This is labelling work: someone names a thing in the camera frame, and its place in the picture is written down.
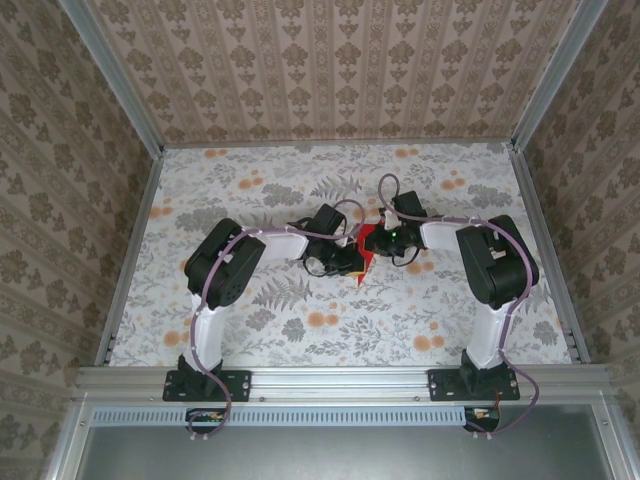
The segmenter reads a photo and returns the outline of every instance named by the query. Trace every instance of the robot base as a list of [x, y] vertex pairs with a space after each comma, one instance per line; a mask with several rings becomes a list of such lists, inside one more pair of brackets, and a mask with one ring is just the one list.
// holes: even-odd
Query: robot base
[[520, 389], [513, 370], [504, 363], [486, 370], [478, 369], [466, 350], [462, 351], [459, 368], [437, 368], [427, 371], [432, 402], [487, 400], [520, 400]]
[[[248, 402], [251, 392], [250, 370], [222, 370], [222, 362], [211, 370], [229, 389], [234, 402]], [[162, 399], [165, 402], [224, 402], [224, 393], [213, 380], [178, 359], [178, 370], [167, 373]]]

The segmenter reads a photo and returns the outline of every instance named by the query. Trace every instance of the floral tablecloth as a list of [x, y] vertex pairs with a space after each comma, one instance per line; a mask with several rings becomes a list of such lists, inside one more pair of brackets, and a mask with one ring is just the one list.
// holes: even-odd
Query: floral tablecloth
[[[184, 149], [165, 153], [160, 185], [111, 365], [174, 365], [188, 340], [186, 260], [222, 218], [281, 226], [324, 203], [361, 201], [377, 220], [386, 172], [416, 190], [429, 214], [508, 214], [539, 262], [503, 144]], [[393, 183], [385, 189], [389, 198]], [[359, 212], [345, 206], [350, 225]], [[422, 252], [403, 268], [376, 257], [362, 285], [314, 278], [298, 262], [256, 271], [226, 326], [227, 366], [453, 365], [470, 338], [476, 301], [459, 256]], [[521, 364], [568, 363], [560, 322], [541, 280], [507, 341]]]

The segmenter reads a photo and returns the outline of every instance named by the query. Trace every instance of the metal grille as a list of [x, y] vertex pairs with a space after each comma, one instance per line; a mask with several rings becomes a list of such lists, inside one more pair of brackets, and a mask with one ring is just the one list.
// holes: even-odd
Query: metal grille
[[[186, 407], [99, 407], [93, 427], [186, 426]], [[211, 425], [194, 422], [195, 426]], [[464, 407], [235, 407], [229, 426], [453, 426], [464, 425]]]

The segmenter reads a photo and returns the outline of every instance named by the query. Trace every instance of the gray floor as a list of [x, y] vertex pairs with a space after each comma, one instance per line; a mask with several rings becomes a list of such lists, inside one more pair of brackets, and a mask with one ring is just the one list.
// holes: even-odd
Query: gray floor
[[182, 428], [95, 428], [78, 478], [612, 478], [588, 407], [540, 407], [503, 436], [450, 427], [229, 427], [208, 441]]

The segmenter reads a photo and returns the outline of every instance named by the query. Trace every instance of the red object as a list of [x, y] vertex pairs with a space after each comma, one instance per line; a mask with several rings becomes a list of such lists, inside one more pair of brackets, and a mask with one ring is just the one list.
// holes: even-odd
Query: red object
[[369, 271], [369, 265], [371, 264], [371, 260], [373, 259], [373, 252], [369, 252], [368, 250], [364, 249], [364, 239], [367, 238], [375, 228], [375, 223], [365, 223], [358, 233], [358, 252], [360, 252], [360, 255], [362, 255], [362, 258], [364, 258], [364, 273], [358, 275], [358, 286], [360, 286], [362, 280], [364, 279], [364, 276]]

